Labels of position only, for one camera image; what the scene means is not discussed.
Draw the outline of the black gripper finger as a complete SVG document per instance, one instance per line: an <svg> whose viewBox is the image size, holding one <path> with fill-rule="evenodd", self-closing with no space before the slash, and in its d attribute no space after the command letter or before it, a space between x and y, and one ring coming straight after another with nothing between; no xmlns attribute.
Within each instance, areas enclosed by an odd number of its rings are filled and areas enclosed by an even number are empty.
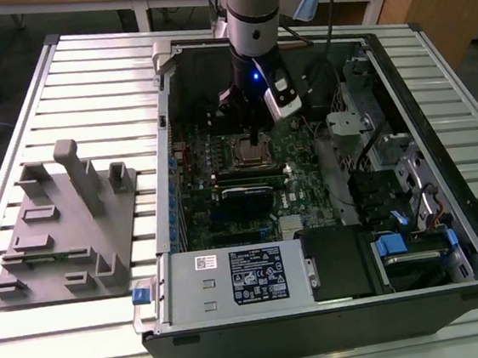
<svg viewBox="0 0 478 358"><path fill-rule="evenodd" d="M260 142L260 135L263 132L269 132L271 129L270 113L268 111L256 112L254 115L253 125L255 133L255 142Z"/></svg>
<svg viewBox="0 0 478 358"><path fill-rule="evenodd" d="M258 144L256 127L253 125L252 114L247 114L242 121L243 131L248 134L248 141L251 146L256 146Z"/></svg>

